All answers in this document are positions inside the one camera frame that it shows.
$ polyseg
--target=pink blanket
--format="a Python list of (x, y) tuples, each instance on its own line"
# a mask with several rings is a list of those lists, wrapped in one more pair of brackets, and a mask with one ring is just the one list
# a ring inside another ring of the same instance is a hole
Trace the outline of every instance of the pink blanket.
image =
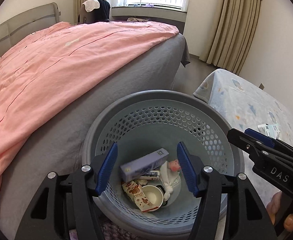
[(30, 34), (7, 51), (0, 58), (0, 186), (3, 171), (32, 132), (177, 33), (176, 27), (156, 22), (62, 22)]

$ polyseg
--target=metal bolt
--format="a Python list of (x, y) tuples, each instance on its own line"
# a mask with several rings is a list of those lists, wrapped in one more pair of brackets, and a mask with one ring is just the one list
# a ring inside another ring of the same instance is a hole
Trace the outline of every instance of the metal bolt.
[(245, 180), (246, 179), (246, 175), (244, 173), (240, 173), (239, 174), (239, 178), (242, 179), (242, 180)]
[(84, 172), (88, 172), (89, 170), (91, 170), (91, 167), (89, 165), (84, 165), (82, 166), (81, 170)]
[(205, 166), (203, 169), (204, 169), (204, 171), (207, 172), (207, 173), (210, 173), (210, 172), (213, 171), (212, 167), (210, 167), (210, 166)]
[(49, 179), (53, 179), (55, 176), (56, 176), (56, 173), (53, 171), (48, 174)]

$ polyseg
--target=paper cup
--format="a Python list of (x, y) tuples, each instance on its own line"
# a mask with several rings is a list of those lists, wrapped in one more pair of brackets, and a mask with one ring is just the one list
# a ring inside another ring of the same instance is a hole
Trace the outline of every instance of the paper cup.
[(153, 185), (146, 185), (142, 187), (144, 195), (148, 198), (148, 200), (158, 208), (150, 210), (148, 212), (153, 212), (158, 210), (160, 206), (163, 204), (163, 193), (158, 187)]

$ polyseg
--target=gray plastic basket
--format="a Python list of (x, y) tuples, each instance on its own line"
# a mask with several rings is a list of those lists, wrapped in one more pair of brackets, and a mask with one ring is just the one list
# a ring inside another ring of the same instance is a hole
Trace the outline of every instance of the gray plastic basket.
[[(181, 176), (168, 204), (151, 213), (141, 213), (123, 192), (119, 166), (160, 148), (176, 159), (176, 146), (183, 141), (189, 152), (201, 157), (222, 174), (244, 172), (243, 153), (231, 146), (226, 120), (206, 103), (166, 90), (138, 92), (107, 107), (94, 121), (83, 147), (82, 164), (118, 143), (118, 159), (109, 185), (94, 202), (123, 229), (149, 239), (185, 239), (191, 232), (200, 199), (188, 191)], [(220, 218), (226, 213), (226, 195), (221, 199)]]

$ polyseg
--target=gray headboard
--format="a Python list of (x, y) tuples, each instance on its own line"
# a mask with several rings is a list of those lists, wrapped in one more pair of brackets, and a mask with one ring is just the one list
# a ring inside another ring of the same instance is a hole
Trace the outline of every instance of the gray headboard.
[(30, 9), (5, 21), (0, 25), (0, 57), (29, 34), (48, 28), (59, 21), (56, 3)]

